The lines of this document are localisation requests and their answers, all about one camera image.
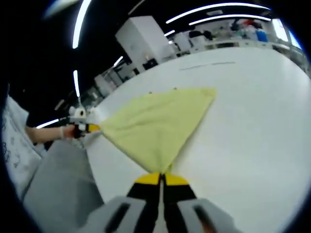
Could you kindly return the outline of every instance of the white table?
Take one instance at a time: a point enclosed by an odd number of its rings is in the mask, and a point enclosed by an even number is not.
[[[215,87],[218,94],[173,164],[245,233],[280,232],[311,183],[311,82],[274,50],[227,48],[174,59],[127,81],[97,121],[150,91]],[[145,171],[99,136],[87,146],[102,198],[125,195]]]

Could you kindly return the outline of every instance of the ceiling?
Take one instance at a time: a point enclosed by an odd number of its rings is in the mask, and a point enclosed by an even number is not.
[[[79,47],[72,49],[75,21],[82,1],[42,20],[52,0],[26,1],[12,6],[13,26],[8,29],[8,77],[10,94],[30,112],[32,126],[62,117],[54,110],[61,99],[74,94],[72,72],[79,72],[80,92],[121,56],[126,56],[115,40],[115,33],[129,18],[129,11],[140,0],[92,0],[80,34]],[[206,12],[194,13],[170,24],[165,22],[188,10],[222,3],[220,0],[146,0],[130,16],[152,15],[162,30],[186,30],[192,21],[206,18]],[[222,8],[224,14],[261,15],[264,10],[248,7]]]

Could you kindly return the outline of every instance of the fluorescent light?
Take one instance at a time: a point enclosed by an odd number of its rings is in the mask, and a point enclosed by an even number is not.
[[[79,10],[76,25],[74,27],[74,32],[73,32],[73,40],[72,40],[73,49],[78,47],[83,19],[84,19],[84,16],[86,15],[86,11],[90,3],[91,3],[91,0],[84,0]]]
[[[128,13],[128,15],[132,14],[144,1],[146,0],[141,0],[139,3],[137,3],[136,6],[134,6],[133,9]]]
[[[54,123],[56,123],[56,122],[59,122],[59,119],[51,120],[51,121],[49,121],[49,122],[47,122],[47,123],[44,123],[44,124],[42,124],[42,125],[38,125],[36,128],[37,128],[37,129],[41,129],[41,128],[45,127],[45,126],[52,125],[52,124],[54,124]]]
[[[119,62],[123,59],[123,56],[119,57],[119,59],[113,64],[113,67],[115,67]]]
[[[261,19],[261,20],[265,20],[265,21],[271,21],[270,18],[266,18],[266,17],[262,17],[262,16],[253,16],[253,15],[224,15],[224,16],[214,16],[214,17],[208,17],[208,18],[204,18],[198,21],[194,21],[192,23],[190,23],[189,25],[193,25],[193,24],[197,24],[197,23],[202,23],[205,21],[210,21],[210,20],[214,20],[214,19],[219,19],[219,18],[233,18],[233,17],[240,17],[240,18],[256,18],[256,19]]]
[[[64,102],[65,102],[64,100],[61,100],[61,101],[57,104],[57,106],[54,108],[54,110],[55,110],[55,111],[58,110],[59,107],[60,107]]]
[[[78,0],[55,0],[46,10],[44,13],[44,18],[51,17],[65,8],[69,7],[70,5],[73,5]]]
[[[174,32],[175,32],[175,30],[171,30],[170,32],[165,33],[164,36],[168,36],[168,35],[170,35],[170,34],[173,34]]]
[[[262,8],[262,9],[267,9],[269,10],[269,8],[264,7],[264,6],[259,6],[259,5],[255,5],[255,4],[249,4],[249,3],[242,3],[242,2],[228,2],[228,3],[219,3],[219,4],[213,4],[213,5],[208,5],[208,6],[202,6],[196,9],[193,9],[191,11],[187,11],[185,13],[182,13],[178,16],[175,16],[174,18],[171,18],[169,20],[166,21],[166,23],[171,23],[181,17],[187,16],[189,14],[192,14],[194,12],[198,12],[198,11],[203,11],[206,9],[211,9],[211,8],[215,8],[215,7],[222,7],[222,6],[248,6],[248,7],[255,7],[255,8]]]
[[[78,83],[78,71],[77,70],[75,70],[73,72],[73,80],[74,80],[74,88],[76,89],[77,97],[80,97],[79,83]]]

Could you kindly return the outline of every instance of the towel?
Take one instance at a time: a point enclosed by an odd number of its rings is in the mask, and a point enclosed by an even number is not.
[[[149,172],[164,173],[215,99],[212,88],[175,89],[131,100],[101,123],[116,147]]]

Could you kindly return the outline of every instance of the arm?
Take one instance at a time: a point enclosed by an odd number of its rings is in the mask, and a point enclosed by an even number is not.
[[[25,131],[33,143],[46,143],[61,139],[60,128],[30,128],[25,127]],[[63,127],[64,137],[73,138],[74,125],[68,125]]]

